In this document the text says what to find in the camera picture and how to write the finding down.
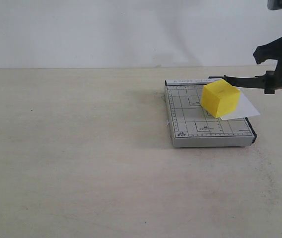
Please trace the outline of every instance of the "table surface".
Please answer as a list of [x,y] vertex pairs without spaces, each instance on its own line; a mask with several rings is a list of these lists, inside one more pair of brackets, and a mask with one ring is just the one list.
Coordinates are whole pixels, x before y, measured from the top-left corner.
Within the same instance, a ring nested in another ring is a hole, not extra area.
[[0,238],[282,237],[282,90],[246,148],[174,149],[164,102],[268,68],[0,70]]

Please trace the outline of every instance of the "sheet of paper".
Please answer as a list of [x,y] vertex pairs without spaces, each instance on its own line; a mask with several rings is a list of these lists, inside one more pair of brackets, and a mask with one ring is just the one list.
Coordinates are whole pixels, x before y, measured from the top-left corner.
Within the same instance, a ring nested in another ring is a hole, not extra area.
[[221,120],[231,120],[238,118],[249,118],[253,116],[258,116],[260,113],[252,105],[252,103],[247,99],[247,97],[241,92],[240,99],[236,110],[232,113],[226,114],[221,118]]

